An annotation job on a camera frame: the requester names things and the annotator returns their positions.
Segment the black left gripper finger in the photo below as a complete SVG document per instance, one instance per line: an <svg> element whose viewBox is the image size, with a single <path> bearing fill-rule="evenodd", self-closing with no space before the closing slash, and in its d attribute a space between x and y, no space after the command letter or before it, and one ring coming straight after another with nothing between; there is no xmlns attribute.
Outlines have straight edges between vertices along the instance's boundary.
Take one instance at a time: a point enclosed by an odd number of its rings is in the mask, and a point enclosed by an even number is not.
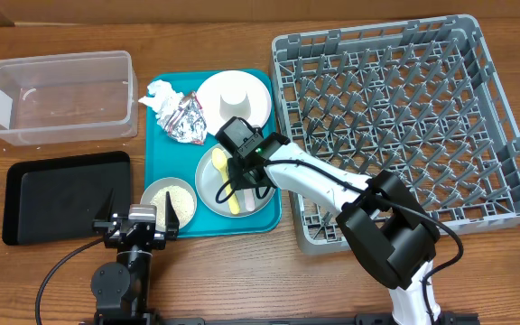
<svg viewBox="0 0 520 325"><path fill-rule="evenodd" d="M176 215L174 207L172 205L172 198L169 192L166 193L165 197L165 211L164 221L167 228L179 228L180 221Z"/></svg>
<svg viewBox="0 0 520 325"><path fill-rule="evenodd" d="M109 221L111 219L113 199L114 199L114 190L111 190L107 194L107 198L101 204L99 211L97 212L96 216L94 217L95 221Z"/></svg>

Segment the yellow plastic spoon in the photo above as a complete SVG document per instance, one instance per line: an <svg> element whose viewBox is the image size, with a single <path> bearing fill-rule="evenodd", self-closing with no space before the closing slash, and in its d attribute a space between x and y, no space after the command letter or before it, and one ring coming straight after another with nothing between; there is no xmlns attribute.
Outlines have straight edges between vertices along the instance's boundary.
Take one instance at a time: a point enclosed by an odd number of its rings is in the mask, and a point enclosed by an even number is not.
<svg viewBox="0 0 520 325"><path fill-rule="evenodd" d="M212 151L212 164L220 173L223 182L228 181L228 158L224 151L220 148L214 148ZM230 195L227 199L227 204L230 212L233 215L237 215L240 212L240 206L237 201L236 195L233 193L230 185L225 187L226 194Z"/></svg>

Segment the white paper cup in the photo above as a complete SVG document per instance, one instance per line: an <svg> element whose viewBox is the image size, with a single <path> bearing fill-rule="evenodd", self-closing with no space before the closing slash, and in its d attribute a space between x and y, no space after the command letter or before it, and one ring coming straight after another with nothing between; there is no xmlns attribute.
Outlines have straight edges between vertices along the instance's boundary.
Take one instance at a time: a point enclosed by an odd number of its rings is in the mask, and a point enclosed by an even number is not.
<svg viewBox="0 0 520 325"><path fill-rule="evenodd" d="M222 93L220 95L219 113L226 120L233 116L249 118L251 107L247 93L245 91Z"/></svg>

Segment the gray plate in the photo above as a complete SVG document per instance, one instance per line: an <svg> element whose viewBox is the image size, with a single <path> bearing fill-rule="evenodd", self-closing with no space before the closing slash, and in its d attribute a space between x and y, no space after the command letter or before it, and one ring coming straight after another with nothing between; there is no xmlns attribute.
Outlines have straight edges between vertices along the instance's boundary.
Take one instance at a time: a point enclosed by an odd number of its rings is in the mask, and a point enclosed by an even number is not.
<svg viewBox="0 0 520 325"><path fill-rule="evenodd" d="M216 144L211 147L207 152L204 153L195 173L195 186L196 191L201 201L214 213L219 214L223 217L228 218L243 218L250 216L260 209L263 209L268 202L272 199L275 189L270 188L267 196L263 199L259 199L256 196L255 190L250 190L248 194L244 190L237 190L233 195L237 199L240 211L238 214L232 214L227 202L218 204L215 201L218 189L223 184L220 172L213 166L212 163L212 152L218 148L223 151L227 158L231 157L231 154L224 149L220 144ZM246 198L252 198L255 201L255 209L248 210L246 207Z"/></svg>

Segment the pink plastic utensil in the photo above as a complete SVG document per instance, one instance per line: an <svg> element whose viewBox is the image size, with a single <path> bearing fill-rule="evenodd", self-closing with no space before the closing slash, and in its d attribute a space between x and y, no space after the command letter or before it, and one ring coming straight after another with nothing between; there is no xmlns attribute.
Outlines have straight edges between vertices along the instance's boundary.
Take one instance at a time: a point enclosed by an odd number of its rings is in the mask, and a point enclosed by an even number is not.
<svg viewBox="0 0 520 325"><path fill-rule="evenodd" d="M245 199L245 208L247 211L255 210L255 194L252 189L243 190L244 199Z"/></svg>

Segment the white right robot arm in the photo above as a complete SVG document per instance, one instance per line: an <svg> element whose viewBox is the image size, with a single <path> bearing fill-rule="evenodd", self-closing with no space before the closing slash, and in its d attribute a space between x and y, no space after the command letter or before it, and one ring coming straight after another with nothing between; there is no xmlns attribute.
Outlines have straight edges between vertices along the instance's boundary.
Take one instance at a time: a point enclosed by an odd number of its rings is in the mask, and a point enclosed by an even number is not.
<svg viewBox="0 0 520 325"><path fill-rule="evenodd" d="M317 204L334 217L360 265L388 289L394 323L437 322L430 272L440 232L398 176L341 170L284 135L264 136L241 117L215 137L231 155L224 189L276 188Z"/></svg>

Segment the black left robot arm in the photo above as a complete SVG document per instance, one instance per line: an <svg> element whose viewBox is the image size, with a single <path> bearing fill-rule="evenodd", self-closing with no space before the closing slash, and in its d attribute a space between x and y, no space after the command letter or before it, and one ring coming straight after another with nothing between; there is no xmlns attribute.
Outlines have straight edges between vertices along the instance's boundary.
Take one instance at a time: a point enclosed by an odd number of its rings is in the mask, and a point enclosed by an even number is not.
<svg viewBox="0 0 520 325"><path fill-rule="evenodd" d="M112 211L110 193L95 216L92 228L103 234L100 242L117 250L116 261L101 265L91 278L96 299L95 324L163 324L157 310L148 307L154 250L178 237L180 221L170 198L165 199L164 228L156 228L157 208L133 204L126 214Z"/></svg>

